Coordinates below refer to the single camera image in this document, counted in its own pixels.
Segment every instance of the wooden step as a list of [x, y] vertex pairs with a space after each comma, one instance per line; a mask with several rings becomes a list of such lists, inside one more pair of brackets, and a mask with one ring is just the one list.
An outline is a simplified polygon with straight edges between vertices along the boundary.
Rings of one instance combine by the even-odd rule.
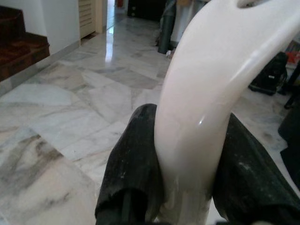
[[25, 33], [0, 45], [0, 82], [48, 57], [46, 37]]
[[0, 6], [0, 43], [25, 34], [23, 12], [19, 9]]

